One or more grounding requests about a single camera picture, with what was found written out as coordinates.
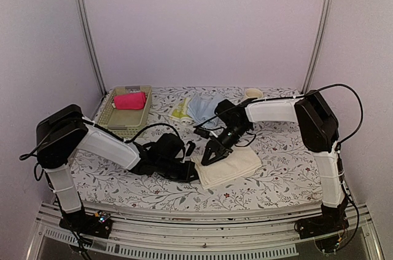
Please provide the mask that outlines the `cream towel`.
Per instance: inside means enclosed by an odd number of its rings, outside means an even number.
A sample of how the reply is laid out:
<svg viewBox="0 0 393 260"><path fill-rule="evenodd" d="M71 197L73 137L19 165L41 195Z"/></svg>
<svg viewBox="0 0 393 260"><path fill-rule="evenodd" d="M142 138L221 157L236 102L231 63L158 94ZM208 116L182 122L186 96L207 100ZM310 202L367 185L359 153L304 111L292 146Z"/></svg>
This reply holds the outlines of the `cream towel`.
<svg viewBox="0 0 393 260"><path fill-rule="evenodd" d="M228 157L208 166L202 165L201 160L202 156L191 157L204 190L212 189L250 174L262 164L260 158L250 146L235 148Z"/></svg>

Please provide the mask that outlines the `pink towel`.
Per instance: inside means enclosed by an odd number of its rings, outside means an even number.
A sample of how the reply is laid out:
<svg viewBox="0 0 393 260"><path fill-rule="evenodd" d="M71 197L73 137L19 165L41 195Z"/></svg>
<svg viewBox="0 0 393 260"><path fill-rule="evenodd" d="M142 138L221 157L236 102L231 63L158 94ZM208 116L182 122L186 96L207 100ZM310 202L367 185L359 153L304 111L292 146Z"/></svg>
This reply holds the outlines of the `pink towel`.
<svg viewBox="0 0 393 260"><path fill-rule="evenodd" d="M127 93L114 97L114 106L116 109L139 110L145 107L146 94L144 92Z"/></svg>

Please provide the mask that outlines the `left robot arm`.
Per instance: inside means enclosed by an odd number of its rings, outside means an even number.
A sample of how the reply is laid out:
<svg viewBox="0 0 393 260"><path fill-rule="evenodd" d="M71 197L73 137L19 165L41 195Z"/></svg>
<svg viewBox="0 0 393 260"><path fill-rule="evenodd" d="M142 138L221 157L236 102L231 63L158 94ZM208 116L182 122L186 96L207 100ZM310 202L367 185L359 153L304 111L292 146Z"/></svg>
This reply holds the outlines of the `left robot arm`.
<svg viewBox="0 0 393 260"><path fill-rule="evenodd" d="M91 218L85 213L68 165L69 157L77 150L96 154L135 175L156 173L182 183L198 179L195 164L187 160L187 150L193 145L185 144L178 133L165 133L146 144L124 140L86 119L76 104L38 123L36 146L38 164L52 185L63 217L79 232L91 227Z"/></svg>

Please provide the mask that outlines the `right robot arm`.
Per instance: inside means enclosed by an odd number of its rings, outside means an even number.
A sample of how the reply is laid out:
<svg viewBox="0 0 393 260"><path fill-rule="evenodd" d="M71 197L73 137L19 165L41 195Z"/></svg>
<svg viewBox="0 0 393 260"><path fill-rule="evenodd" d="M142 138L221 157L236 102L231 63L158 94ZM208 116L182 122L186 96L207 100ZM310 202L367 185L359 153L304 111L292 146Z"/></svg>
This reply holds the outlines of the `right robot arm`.
<svg viewBox="0 0 393 260"><path fill-rule="evenodd" d="M303 145L312 153L321 179L322 215L317 227L323 233L330 233L340 225L348 198L342 186L344 170L339 153L338 120L318 91L267 100L251 98L239 104L223 100L214 115L226 127L218 136L208 139L201 160L204 166L227 158L233 146L257 122L298 124Z"/></svg>

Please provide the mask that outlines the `blue rolled towel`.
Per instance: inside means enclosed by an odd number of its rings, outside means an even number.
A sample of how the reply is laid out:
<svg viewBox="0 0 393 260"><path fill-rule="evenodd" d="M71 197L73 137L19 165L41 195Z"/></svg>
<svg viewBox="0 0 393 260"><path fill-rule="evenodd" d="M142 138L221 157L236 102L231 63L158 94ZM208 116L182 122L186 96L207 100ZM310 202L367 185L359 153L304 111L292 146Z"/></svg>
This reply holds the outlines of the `blue rolled towel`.
<svg viewBox="0 0 393 260"><path fill-rule="evenodd" d="M212 98L202 98L200 94L195 94L188 103L187 114L195 121L196 124L203 125L204 128L214 129L217 127L218 119L208 121L215 116L217 105L224 100L221 94L215 94Z"/></svg>

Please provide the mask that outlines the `green white towel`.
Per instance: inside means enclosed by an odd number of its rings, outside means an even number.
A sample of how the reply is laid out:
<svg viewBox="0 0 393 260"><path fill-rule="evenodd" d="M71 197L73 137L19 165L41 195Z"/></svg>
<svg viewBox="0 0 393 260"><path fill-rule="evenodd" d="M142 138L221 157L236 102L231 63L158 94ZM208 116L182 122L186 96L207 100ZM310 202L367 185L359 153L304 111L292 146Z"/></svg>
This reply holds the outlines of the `green white towel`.
<svg viewBox="0 0 393 260"><path fill-rule="evenodd" d="M184 98L177 106L174 106L169 113L169 118L183 126L194 124L194 120L188 115L188 105L191 98Z"/></svg>

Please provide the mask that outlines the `cream ceramic mug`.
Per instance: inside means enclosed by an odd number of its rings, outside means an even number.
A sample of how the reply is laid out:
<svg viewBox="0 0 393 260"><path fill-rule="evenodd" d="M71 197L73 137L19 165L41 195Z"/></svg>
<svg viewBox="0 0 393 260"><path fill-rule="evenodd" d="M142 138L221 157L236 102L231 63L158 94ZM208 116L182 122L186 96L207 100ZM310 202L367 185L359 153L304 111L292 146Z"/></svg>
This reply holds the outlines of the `cream ceramic mug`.
<svg viewBox="0 0 393 260"><path fill-rule="evenodd" d="M263 98L264 94L261 90L249 88L244 91L244 99L248 98Z"/></svg>

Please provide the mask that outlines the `green plastic basket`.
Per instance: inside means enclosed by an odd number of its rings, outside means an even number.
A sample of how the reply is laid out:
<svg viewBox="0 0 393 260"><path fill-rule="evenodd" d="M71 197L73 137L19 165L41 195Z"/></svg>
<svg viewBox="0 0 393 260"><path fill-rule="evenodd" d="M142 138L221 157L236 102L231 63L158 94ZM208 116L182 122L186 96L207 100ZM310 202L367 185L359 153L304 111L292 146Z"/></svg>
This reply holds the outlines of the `green plastic basket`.
<svg viewBox="0 0 393 260"><path fill-rule="evenodd" d="M117 109L114 98L120 95L144 92L146 103L142 109ZM103 98L94 121L118 136L131 138L146 126L152 104L152 87L149 85L114 87Z"/></svg>

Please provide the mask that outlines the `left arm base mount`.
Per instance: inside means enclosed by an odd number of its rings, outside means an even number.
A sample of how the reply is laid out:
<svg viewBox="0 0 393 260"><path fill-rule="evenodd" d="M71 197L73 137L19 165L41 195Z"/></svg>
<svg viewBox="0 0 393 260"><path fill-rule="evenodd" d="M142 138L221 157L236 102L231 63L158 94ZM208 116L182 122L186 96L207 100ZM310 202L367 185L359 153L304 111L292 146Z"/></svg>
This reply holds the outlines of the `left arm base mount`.
<svg viewBox="0 0 393 260"><path fill-rule="evenodd" d="M75 232L76 234L90 235L108 239L112 230L113 220L107 214L99 211L93 215L84 210L73 213L64 213L59 226Z"/></svg>

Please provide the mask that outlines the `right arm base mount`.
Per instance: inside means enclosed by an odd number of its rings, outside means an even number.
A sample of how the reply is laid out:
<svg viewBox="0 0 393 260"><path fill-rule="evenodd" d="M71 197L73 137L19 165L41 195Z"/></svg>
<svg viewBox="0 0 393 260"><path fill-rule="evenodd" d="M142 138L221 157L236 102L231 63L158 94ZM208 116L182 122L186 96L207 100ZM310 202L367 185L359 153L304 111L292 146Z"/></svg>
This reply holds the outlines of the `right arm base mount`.
<svg viewBox="0 0 393 260"><path fill-rule="evenodd" d="M341 218L333 215L313 216L299 219L294 224L299 237L313 238L316 248L324 254L334 253L339 249L348 227L346 215Z"/></svg>

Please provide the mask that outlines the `right aluminium post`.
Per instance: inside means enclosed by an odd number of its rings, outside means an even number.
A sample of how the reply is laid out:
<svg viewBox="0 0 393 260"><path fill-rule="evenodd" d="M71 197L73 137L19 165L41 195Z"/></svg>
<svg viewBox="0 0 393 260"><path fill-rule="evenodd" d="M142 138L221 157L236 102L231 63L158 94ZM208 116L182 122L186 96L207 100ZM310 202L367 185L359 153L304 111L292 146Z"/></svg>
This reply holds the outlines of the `right aluminium post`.
<svg viewBox="0 0 393 260"><path fill-rule="evenodd" d="M316 31L316 37L311 51L308 68L306 70L305 80L303 81L302 93L308 92L313 82L314 74L316 72L317 63L323 44L325 29L327 26L331 5L332 5L332 0L322 0L322 6L319 16L319 23Z"/></svg>

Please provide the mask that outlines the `aluminium post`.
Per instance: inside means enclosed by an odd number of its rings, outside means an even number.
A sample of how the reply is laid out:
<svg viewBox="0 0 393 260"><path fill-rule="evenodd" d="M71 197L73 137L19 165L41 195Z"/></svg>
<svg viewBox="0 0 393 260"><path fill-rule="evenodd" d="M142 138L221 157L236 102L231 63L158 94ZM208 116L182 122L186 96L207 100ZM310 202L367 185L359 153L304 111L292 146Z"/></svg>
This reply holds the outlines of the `aluminium post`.
<svg viewBox="0 0 393 260"><path fill-rule="evenodd" d="M105 96L107 93L106 85L104 83L104 77L101 71L101 67L99 65L98 57L96 54L96 49L93 41L93 36L90 29L90 24L88 21L88 13L87 7L85 4L85 0L75 0L77 6L77 12L79 15L80 25L82 28L84 41L87 47L88 57L91 63L91 68L93 71L94 78L96 80L98 89L102 96Z"/></svg>
<svg viewBox="0 0 393 260"><path fill-rule="evenodd" d="M317 63L323 44L325 29L327 26L331 5L332 5L332 0L322 0L322 6L319 16L319 23L316 31L316 37L311 51L308 68L306 70L305 80L303 81L302 93L308 92L313 82L314 74L316 72Z"/></svg>

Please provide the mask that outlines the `left aluminium post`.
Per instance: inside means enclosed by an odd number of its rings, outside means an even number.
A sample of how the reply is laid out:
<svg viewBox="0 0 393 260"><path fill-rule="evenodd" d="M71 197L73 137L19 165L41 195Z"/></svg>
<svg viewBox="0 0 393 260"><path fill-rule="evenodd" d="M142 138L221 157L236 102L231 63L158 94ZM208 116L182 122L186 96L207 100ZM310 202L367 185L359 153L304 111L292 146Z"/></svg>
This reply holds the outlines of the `left aluminium post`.
<svg viewBox="0 0 393 260"><path fill-rule="evenodd" d="M85 4L85 0L75 0L77 6L77 12L79 15L80 25L82 28L84 41L87 47L88 57L91 63L91 68L93 71L94 78L96 80L98 89L102 96L105 96L107 93L106 85L104 83L104 77L101 71L101 67L99 65L98 57L96 54L96 49L93 41L93 36L90 29L90 24L88 21L88 13L87 7Z"/></svg>

